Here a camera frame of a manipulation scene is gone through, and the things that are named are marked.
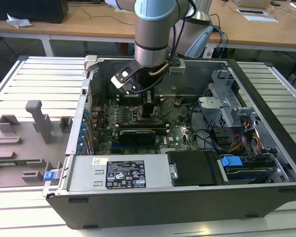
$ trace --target aluminum extrusion table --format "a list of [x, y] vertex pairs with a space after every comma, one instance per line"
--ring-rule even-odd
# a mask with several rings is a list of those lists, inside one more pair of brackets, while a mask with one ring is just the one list
[[[0, 116], [9, 111], [19, 120], [31, 121], [24, 109], [29, 99], [42, 100], [42, 110], [50, 114], [51, 120], [74, 116], [86, 77], [83, 60], [29, 57], [26, 61], [17, 61], [0, 84]], [[295, 89], [274, 67], [264, 63], [240, 62], [239, 65], [296, 142]], [[287, 203], [264, 218], [77, 231], [66, 226], [41, 190], [42, 187], [15, 188], [14, 192], [2, 189], [0, 236], [296, 237], [296, 202]]]

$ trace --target motherboard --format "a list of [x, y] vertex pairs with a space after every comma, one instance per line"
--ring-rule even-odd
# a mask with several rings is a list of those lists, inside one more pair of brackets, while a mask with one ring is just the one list
[[191, 103], [167, 97], [142, 117], [143, 106], [134, 98], [95, 101], [92, 108], [95, 155], [165, 154], [198, 150], [188, 119]]

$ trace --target power supply label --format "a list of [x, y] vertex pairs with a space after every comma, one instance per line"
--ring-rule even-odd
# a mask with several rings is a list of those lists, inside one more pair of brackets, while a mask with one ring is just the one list
[[107, 189], [135, 189], [146, 187], [143, 160], [109, 161], [107, 163]]

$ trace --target sticker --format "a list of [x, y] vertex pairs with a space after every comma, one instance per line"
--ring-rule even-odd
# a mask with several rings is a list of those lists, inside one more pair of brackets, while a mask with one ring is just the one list
[[11, 166], [16, 165], [15, 163], [0, 163], [0, 166]]
[[92, 164], [93, 165], [102, 165], [107, 164], [109, 158], [93, 158]]
[[134, 189], [146, 187], [145, 164], [143, 160], [107, 162], [107, 189]]

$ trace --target floor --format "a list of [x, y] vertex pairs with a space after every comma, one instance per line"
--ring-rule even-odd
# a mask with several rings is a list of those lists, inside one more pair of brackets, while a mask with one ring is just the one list
[[[17, 53], [24, 49], [20, 55], [30, 56], [45, 56], [43, 45], [41, 41], [36, 39], [16, 39], [5, 38], [5, 42], [11, 47], [11, 49]], [[56, 56], [62, 57], [84, 57], [86, 53], [83, 50], [83, 44], [80, 41], [68, 41], [68, 40], [53, 40], [52, 46]], [[117, 47], [115, 43], [110, 42], [88, 42], [89, 53], [96, 55], [118, 55]], [[237, 49], [234, 53], [230, 51], [225, 55], [225, 58], [233, 58], [237, 61], [253, 61], [256, 50]], [[129, 45], [129, 55], [133, 53], [133, 45]], [[290, 53], [291, 56], [296, 57], [296, 53]], [[13, 57], [11, 51], [7, 48], [5, 43], [0, 41], [0, 81], [4, 78], [7, 72], [10, 70], [16, 58]], [[258, 62], [271, 62], [285, 77], [290, 73], [294, 62], [294, 58], [286, 55], [283, 52], [276, 51], [263, 51]]]

